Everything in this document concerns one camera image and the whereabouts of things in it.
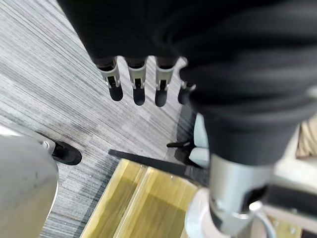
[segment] black wheel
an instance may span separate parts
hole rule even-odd
[[[54,160],[66,165],[77,165],[82,159],[82,155],[79,150],[65,142],[55,142],[56,146],[52,157]]]

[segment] black fingertip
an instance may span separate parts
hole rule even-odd
[[[113,86],[112,88],[109,88],[109,92],[110,92],[111,98],[116,102],[120,101],[123,98],[121,84],[119,85],[119,87]]]
[[[157,90],[155,93],[155,105],[163,107],[167,100],[167,91]]]
[[[190,94],[190,89],[189,88],[180,88],[179,93],[178,93],[178,102],[180,104],[186,104],[189,101],[189,94]]]
[[[143,89],[141,89],[141,88],[133,89],[133,100],[134,100],[134,103],[138,106],[141,106],[144,104],[144,102],[145,102],[144,88]]]

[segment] black strip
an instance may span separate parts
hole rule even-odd
[[[302,231],[301,238],[317,238],[317,234],[310,233],[308,231]]]
[[[149,157],[125,153],[125,152],[121,152],[117,150],[109,150],[108,154],[119,157],[119,158],[127,159],[139,164],[143,164],[145,166],[153,167],[155,169],[162,170],[164,172],[167,172],[176,176],[186,177],[185,165],[175,164],[175,163],[162,161],[162,160],[156,160]]]
[[[117,150],[109,150],[108,154],[116,156],[118,158],[127,159],[145,166],[153,167],[163,172],[170,173],[172,175],[199,183],[202,186],[208,186],[209,170],[203,170],[189,165],[175,164]]]
[[[287,210],[297,209],[298,213],[317,219],[317,195],[313,193],[273,185],[268,189],[267,203]]]

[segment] black foot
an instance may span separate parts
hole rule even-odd
[[[163,107],[166,103],[167,91],[157,90],[155,93],[155,105],[158,107]]]
[[[189,101],[189,94],[189,88],[180,88],[178,93],[178,102],[183,105],[186,104]]]
[[[116,102],[120,101],[123,98],[121,84],[119,85],[119,87],[113,86],[112,88],[109,88],[109,92],[110,92],[111,98]]]
[[[133,100],[134,100],[134,103],[138,106],[141,106],[144,104],[144,101],[145,101],[144,88],[141,89],[138,87],[136,89],[133,89]]]
[[[54,160],[66,165],[77,165],[82,159],[82,155],[79,150],[72,147],[65,142],[55,142],[56,146],[52,157]]]

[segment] striped carpet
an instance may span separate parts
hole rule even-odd
[[[65,141],[83,154],[77,166],[58,165],[59,194],[42,238],[80,236],[118,164],[109,149],[175,162],[166,143],[190,137],[193,117],[177,102],[177,70],[166,105],[157,108],[155,62],[149,58],[146,102],[139,107],[122,58],[118,65],[124,97],[113,102],[55,1],[1,1],[0,121]]]

